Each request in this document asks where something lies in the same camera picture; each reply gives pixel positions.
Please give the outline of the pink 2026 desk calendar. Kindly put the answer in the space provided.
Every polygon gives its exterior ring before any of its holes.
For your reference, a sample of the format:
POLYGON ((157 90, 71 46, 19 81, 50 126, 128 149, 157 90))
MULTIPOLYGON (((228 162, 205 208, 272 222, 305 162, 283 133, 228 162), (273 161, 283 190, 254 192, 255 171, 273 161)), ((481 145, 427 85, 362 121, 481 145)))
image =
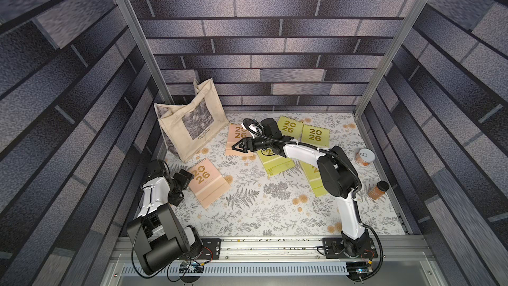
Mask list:
POLYGON ((223 175, 207 158, 194 165, 189 173, 194 176, 189 188, 205 209, 231 188, 223 175))

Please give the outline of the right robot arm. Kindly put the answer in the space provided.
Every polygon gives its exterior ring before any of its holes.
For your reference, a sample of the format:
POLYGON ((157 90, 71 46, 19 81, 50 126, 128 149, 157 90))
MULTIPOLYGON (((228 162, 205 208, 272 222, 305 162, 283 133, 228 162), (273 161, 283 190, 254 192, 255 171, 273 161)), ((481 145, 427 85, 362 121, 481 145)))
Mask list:
POLYGON ((372 242, 369 236, 372 229, 361 221, 356 194, 362 189, 362 183, 343 149, 339 146, 318 148, 299 142, 292 136, 284 136, 272 118, 260 123, 253 119, 243 119, 242 127, 250 136, 235 143, 233 150, 243 153, 270 150, 278 156, 299 160, 317 168, 325 190, 337 200, 345 254, 350 258, 362 255, 372 242))

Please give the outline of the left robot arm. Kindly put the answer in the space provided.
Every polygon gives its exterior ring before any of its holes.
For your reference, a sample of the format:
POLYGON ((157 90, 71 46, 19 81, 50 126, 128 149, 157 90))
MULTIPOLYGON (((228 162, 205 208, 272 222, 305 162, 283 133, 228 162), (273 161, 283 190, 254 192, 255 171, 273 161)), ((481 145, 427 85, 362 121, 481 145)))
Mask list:
POLYGON ((184 191, 193 179, 193 174, 184 169, 171 175, 163 160, 148 164, 141 210, 127 226, 131 261, 138 259, 141 269, 136 273, 140 277, 152 278, 172 261, 201 252, 203 243, 197 229, 182 226, 173 211, 183 202, 184 191))

